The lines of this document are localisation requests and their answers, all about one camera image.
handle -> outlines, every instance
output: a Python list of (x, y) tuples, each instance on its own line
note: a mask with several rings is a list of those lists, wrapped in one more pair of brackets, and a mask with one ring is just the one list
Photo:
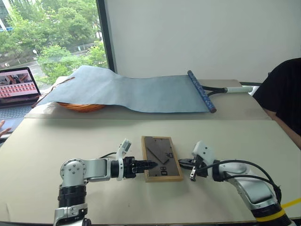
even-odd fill
[(245, 87), (227, 87), (227, 93), (249, 93), (253, 91), (252, 86)]

white wall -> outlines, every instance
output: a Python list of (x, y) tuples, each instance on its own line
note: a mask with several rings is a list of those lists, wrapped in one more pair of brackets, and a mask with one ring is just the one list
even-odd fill
[(107, 0), (117, 71), (262, 82), (301, 56), (301, 0)]

table surface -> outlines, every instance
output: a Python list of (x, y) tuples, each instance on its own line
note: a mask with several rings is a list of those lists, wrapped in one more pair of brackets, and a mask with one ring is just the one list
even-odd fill
[[(125, 137), (132, 142), (127, 156), (139, 160), (141, 136), (171, 137), (179, 159), (190, 158), (195, 143), (203, 140), (217, 159), (262, 166), (281, 185), (282, 203), (301, 197), (301, 152), (274, 121), (26, 118), (0, 148), (0, 221), (52, 223), (65, 160), (116, 151)], [(181, 182), (145, 183), (139, 174), (89, 183), (87, 217), (94, 224), (254, 220), (232, 185), (200, 177), (191, 182), (190, 171), (182, 171)], [(300, 217), (300, 203), (286, 212)]]
[[(64, 81), (60, 77), (57, 83)], [(199, 80), (210, 87), (240, 87), (237, 80)], [(247, 93), (226, 93), (210, 96), (216, 113), (141, 113), (122, 106), (106, 106), (91, 113), (78, 113), (57, 103), (39, 105), (32, 109), (26, 118), (78, 118), (78, 119), (126, 119), (126, 120), (270, 120), (254, 98)]]

orange basket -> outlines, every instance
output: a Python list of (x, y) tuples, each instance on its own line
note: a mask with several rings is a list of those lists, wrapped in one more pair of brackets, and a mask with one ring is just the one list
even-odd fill
[(74, 105), (74, 104), (67, 104), (62, 102), (57, 102), (57, 103), (67, 109), (77, 111), (77, 112), (82, 112), (82, 113), (97, 111), (105, 107), (105, 105)]

laptop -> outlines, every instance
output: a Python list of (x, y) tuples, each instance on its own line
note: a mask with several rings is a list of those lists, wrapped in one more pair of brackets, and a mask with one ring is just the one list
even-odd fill
[(14, 131), (40, 95), (28, 67), (0, 71), (0, 121), (5, 120), (0, 131)]

